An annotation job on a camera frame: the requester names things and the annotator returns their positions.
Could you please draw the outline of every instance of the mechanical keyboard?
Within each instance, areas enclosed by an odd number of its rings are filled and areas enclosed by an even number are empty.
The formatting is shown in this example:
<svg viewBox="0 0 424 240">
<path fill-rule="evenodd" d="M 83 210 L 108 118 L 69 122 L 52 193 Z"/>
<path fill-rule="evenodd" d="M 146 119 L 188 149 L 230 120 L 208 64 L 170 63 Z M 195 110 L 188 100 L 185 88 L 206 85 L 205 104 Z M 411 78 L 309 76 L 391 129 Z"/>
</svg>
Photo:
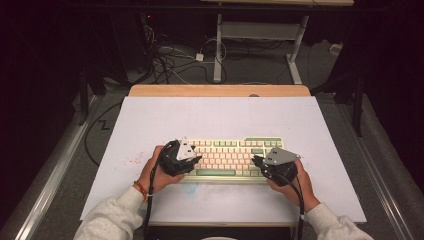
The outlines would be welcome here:
<svg viewBox="0 0 424 240">
<path fill-rule="evenodd" d="M 252 162 L 254 155 L 265 157 L 274 147 L 284 148 L 280 137 L 235 139 L 188 139 L 197 156 L 194 170 L 183 182 L 265 183 L 265 177 Z"/>
</svg>

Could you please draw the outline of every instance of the white long-sleeve shirt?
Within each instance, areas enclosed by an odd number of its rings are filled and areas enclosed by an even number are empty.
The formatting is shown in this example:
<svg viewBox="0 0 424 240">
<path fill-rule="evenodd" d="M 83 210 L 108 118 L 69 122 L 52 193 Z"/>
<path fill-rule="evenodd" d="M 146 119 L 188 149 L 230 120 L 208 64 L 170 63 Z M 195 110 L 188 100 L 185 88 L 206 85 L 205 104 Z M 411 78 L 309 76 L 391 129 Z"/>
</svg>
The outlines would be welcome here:
<svg viewBox="0 0 424 240">
<path fill-rule="evenodd" d="M 143 222 L 142 204 L 143 196 L 133 187 L 118 198 L 106 199 L 87 214 L 74 239 L 132 239 L 134 230 Z M 323 203 L 309 211 L 306 217 L 314 227 L 318 240 L 372 239 L 350 218 L 334 215 Z"/>
</svg>

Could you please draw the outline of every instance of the hand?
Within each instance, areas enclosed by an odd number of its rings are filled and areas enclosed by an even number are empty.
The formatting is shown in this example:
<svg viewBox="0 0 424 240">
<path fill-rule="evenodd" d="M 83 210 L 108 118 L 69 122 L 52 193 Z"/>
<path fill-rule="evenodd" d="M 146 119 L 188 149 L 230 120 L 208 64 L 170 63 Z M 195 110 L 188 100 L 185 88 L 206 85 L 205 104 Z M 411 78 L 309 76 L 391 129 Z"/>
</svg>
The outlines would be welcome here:
<svg viewBox="0 0 424 240">
<path fill-rule="evenodd" d="M 309 212 L 314 207 L 318 206 L 320 202 L 314 195 L 314 192 L 312 190 L 311 179 L 309 178 L 309 174 L 303 168 L 302 163 L 299 160 L 296 160 L 294 163 L 296 164 L 296 168 L 297 168 L 297 178 L 299 179 L 300 186 L 302 187 L 302 195 L 303 195 L 303 202 L 305 204 L 305 211 Z M 267 179 L 267 182 L 273 190 L 284 194 L 287 197 L 287 199 L 289 199 L 296 206 L 299 206 L 299 198 L 296 192 L 292 189 L 290 185 L 279 187 L 275 182 L 273 182 L 270 179 Z M 292 183 L 300 192 L 299 182 L 295 178 Z"/>
<path fill-rule="evenodd" d="M 143 188 L 146 190 L 146 192 L 149 191 L 150 187 L 150 173 L 152 172 L 153 167 L 156 164 L 156 161 L 158 160 L 160 151 L 162 150 L 163 146 L 156 146 L 155 150 L 153 152 L 152 158 L 150 158 L 146 165 L 143 168 L 143 171 L 141 171 L 140 177 L 138 178 L 138 182 L 143 186 Z M 178 183 L 184 178 L 184 174 L 177 175 L 175 177 L 172 177 L 168 174 L 166 174 L 162 167 L 159 165 L 156 169 L 155 179 L 153 181 L 153 192 L 159 192 L 160 190 L 164 189 L 169 184 Z M 134 187 L 137 190 L 140 190 L 137 185 L 134 185 Z"/>
</svg>

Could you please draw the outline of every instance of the desk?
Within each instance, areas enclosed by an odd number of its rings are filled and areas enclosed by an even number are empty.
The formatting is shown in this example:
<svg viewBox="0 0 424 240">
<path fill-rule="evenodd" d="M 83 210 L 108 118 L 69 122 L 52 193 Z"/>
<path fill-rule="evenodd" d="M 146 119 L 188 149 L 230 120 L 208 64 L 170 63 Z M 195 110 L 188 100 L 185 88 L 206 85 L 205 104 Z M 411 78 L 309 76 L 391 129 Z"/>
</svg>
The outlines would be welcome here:
<svg viewBox="0 0 424 240">
<path fill-rule="evenodd" d="M 262 97 L 245 97 L 251 94 Z M 272 118 L 264 117 L 272 111 Z M 282 136 L 286 148 L 302 156 L 317 197 L 338 215 L 366 221 L 316 99 L 306 87 L 231 85 L 134 86 L 122 105 L 81 218 L 98 202 L 130 186 L 155 145 L 184 136 Z M 182 183 L 156 194 L 150 223 L 292 227 L 297 219 L 298 209 L 266 184 Z"/>
<path fill-rule="evenodd" d="M 203 0 L 207 2 L 223 3 L 254 3 L 279 5 L 309 5 L 309 6 L 352 6 L 353 0 Z M 287 64 L 294 84 L 302 84 L 299 71 L 296 67 L 296 56 L 302 43 L 309 16 L 303 16 L 300 24 L 275 24 L 251 22 L 224 22 L 222 14 L 218 14 L 216 33 L 216 56 L 214 67 L 214 82 L 221 82 L 222 70 L 222 38 L 250 38 L 271 40 L 294 40 L 293 51 L 286 55 Z"/>
</svg>

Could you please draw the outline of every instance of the hand-mounted device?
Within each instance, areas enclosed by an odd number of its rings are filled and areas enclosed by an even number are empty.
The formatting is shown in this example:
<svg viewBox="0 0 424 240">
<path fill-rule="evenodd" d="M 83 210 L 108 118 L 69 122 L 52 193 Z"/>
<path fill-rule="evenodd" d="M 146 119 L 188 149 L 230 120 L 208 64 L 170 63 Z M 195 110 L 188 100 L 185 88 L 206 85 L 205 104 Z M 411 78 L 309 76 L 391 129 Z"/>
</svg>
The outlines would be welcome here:
<svg viewBox="0 0 424 240">
<path fill-rule="evenodd" d="M 162 149 L 158 159 L 163 171 L 171 176 L 191 172 L 194 164 L 202 158 L 202 156 L 196 156 L 194 148 L 188 143 L 187 138 L 169 142 Z"/>
<path fill-rule="evenodd" d="M 294 161 L 299 159 L 300 156 L 298 154 L 276 147 L 271 149 L 265 158 L 255 155 L 252 161 L 255 166 L 261 169 L 264 177 L 271 179 L 282 187 L 292 182 L 297 176 L 297 168 Z"/>
</svg>

